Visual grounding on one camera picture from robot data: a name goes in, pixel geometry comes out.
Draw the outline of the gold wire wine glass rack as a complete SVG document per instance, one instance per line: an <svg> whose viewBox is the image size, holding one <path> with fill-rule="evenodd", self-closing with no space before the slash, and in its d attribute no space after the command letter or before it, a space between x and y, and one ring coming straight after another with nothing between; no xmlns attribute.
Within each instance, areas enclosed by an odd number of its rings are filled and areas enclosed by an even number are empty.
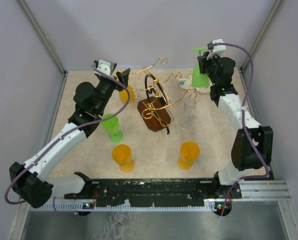
<svg viewBox="0 0 298 240"><path fill-rule="evenodd" d="M145 73L144 89L142 91L146 93L146 98L139 101L137 109L146 126L155 133L165 129L166 134L170 134L170 126L175 118L170 112L170 108L180 102L185 95L188 95L189 99L194 100L197 97L197 93L194 89L188 89L179 100L171 101L163 86L166 81L160 81L149 71L157 63L165 65L168 63L168 59L166 57L160 57L152 65L136 72L131 72L130 74Z"/></svg>

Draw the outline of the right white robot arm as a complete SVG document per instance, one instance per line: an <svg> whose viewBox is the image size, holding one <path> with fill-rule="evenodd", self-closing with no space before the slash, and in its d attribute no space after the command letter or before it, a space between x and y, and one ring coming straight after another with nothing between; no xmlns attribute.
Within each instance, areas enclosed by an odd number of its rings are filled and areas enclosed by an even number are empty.
<svg viewBox="0 0 298 240"><path fill-rule="evenodd" d="M265 168L270 174L272 160L273 130L261 125L248 112L240 101L237 90L232 84L235 61L206 51L197 57L199 72L210 79L210 98L229 118L236 131L231 150L231 162L215 174L218 180L212 185L212 192L223 198L230 191L230 185L248 173Z"/></svg>

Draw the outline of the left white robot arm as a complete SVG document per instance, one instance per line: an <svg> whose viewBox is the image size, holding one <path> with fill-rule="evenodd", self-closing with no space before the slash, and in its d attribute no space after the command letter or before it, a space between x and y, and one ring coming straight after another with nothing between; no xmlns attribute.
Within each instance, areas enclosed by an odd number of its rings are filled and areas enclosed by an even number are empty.
<svg viewBox="0 0 298 240"><path fill-rule="evenodd" d="M9 191L14 191L22 203L28 203L33 208L67 194L77 194L84 199L92 195L93 186L78 173L58 178L49 175L72 149L93 134L104 121L103 112L113 92L127 90L129 68L118 71L115 76L104 67L96 67L94 72L99 79L98 85L85 81L76 87L73 97L75 112L60 133L23 164L15 162L10 166L11 183L4 193L6 203L13 204L8 199Z"/></svg>

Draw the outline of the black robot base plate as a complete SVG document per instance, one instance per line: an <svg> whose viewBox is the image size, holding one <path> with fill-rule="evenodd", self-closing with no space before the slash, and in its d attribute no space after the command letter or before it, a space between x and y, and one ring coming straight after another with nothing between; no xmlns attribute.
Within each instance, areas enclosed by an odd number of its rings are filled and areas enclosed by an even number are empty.
<svg viewBox="0 0 298 240"><path fill-rule="evenodd" d="M87 179L79 193L65 194L69 200L95 200L97 207L202 207L207 199L224 199L230 186L213 178Z"/></svg>

